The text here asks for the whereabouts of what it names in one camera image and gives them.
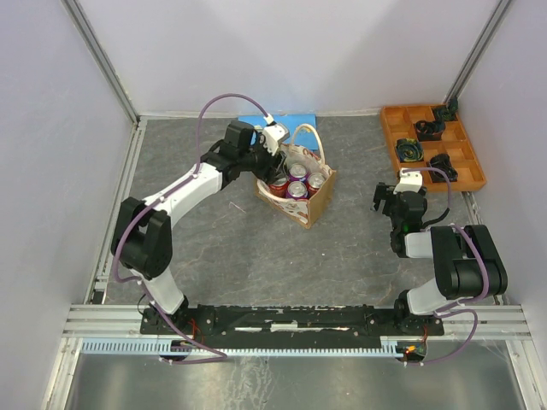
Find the patterned canvas tote bag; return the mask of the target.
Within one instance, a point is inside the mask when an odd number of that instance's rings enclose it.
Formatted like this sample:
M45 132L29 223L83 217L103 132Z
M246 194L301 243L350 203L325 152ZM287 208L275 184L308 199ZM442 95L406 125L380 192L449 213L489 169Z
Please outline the patterned canvas tote bag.
M315 137L319 154L295 143L296 135L306 130ZM276 208L282 214L296 221L300 226L309 229L322 215L332 199L337 171L326 163L325 151L317 130L310 124L299 125L289 143L281 144L281 151L286 154L285 166L302 163L311 173L318 172L326 178L325 183L309 199L293 200L275 196L270 188L259 179L255 179L255 194L257 197Z

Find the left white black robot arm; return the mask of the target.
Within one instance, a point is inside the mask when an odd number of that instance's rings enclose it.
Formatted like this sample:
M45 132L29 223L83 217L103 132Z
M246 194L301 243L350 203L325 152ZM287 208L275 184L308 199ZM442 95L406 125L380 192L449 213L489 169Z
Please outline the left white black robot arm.
M189 323L189 313L183 308L185 295L170 272L173 228L202 200L226 188L241 173L250 172L265 184L273 183L285 162L281 145L289 136L288 129L273 120L261 130L234 120L224 138L187 174L143 200L130 196L121 203L111 243L113 274L122 283L117 267L130 270L126 280L142 283L161 309L160 324L169 332L182 332Z

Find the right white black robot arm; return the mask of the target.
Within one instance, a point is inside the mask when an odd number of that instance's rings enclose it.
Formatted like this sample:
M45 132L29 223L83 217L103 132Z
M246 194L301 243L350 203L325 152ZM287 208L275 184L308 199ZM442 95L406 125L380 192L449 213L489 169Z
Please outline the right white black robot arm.
M443 320L458 304L479 302L503 294L508 275L485 225L440 225L450 213L424 221L426 188L404 189L377 183L372 209L390 219L391 250L400 258L429 259L433 278L403 291L391 309L367 318L369 325L393 328L403 334L441 334Z

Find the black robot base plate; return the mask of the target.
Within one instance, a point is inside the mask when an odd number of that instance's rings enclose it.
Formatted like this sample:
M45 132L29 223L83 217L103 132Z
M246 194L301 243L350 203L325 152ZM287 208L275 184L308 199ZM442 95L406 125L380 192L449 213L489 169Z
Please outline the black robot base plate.
M376 349L382 337L443 336L441 319L404 307L198 305L169 317L215 349Z

